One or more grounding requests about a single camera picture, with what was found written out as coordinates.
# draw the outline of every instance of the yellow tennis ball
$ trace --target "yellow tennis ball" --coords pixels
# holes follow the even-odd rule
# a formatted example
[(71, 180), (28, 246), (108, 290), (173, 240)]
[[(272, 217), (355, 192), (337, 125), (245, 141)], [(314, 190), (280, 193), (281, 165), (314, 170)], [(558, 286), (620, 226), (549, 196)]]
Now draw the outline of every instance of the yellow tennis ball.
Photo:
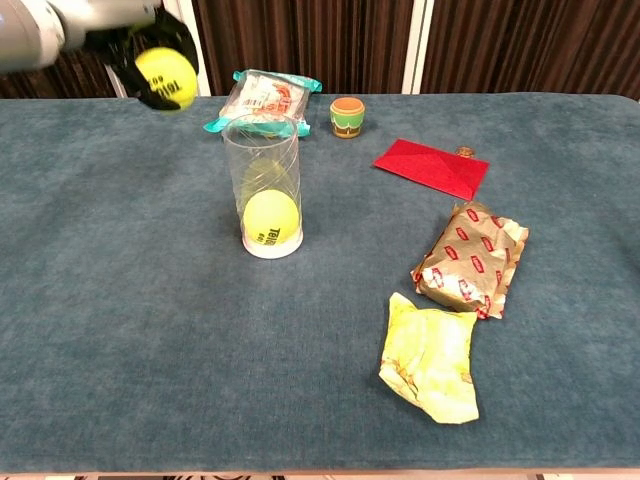
[(245, 234), (263, 245), (284, 243), (296, 233), (300, 215), (293, 199), (280, 190), (264, 190), (247, 202), (242, 216)]
[(198, 93), (196, 71), (186, 57), (171, 48), (156, 47), (136, 58), (136, 66), (147, 79), (151, 90), (188, 108)]

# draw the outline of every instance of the brown curtain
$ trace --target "brown curtain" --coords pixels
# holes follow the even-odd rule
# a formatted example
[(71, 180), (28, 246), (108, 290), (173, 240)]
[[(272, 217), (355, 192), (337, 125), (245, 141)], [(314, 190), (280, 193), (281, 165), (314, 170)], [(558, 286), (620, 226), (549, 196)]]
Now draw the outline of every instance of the brown curtain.
[(413, 0), (192, 0), (213, 95), (234, 70), (307, 75), (325, 92), (400, 92)]
[(102, 63), (92, 54), (60, 55), (51, 67), (0, 75), (0, 98), (115, 97)]
[(640, 98), (638, 0), (436, 0), (423, 93)]

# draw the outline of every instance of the transparent cylinder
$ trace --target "transparent cylinder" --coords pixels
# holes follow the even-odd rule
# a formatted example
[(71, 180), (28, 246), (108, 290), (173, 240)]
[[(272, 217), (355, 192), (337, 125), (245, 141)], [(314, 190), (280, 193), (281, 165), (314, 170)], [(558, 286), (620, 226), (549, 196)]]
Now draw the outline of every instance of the transparent cylinder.
[(261, 258), (289, 255), (302, 243), (296, 124), (283, 115), (244, 115), (222, 137), (245, 248)]

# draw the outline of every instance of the red paper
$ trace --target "red paper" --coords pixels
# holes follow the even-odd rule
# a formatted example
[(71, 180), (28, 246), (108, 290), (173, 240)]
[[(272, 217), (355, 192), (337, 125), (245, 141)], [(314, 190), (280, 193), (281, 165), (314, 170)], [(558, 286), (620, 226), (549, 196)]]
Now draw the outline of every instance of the red paper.
[(414, 182), (473, 200), (489, 164), (398, 139), (374, 166)]

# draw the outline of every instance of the gold wrapper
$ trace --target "gold wrapper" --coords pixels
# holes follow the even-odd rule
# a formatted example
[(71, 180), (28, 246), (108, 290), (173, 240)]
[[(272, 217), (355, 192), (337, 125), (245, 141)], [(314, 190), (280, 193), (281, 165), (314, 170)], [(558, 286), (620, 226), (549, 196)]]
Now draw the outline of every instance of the gold wrapper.
[(433, 250), (411, 271), (416, 291), (459, 312), (502, 318), (529, 229), (477, 202), (455, 206)]
[(380, 378), (438, 423), (476, 420), (469, 350), (475, 313), (418, 310), (394, 293)]

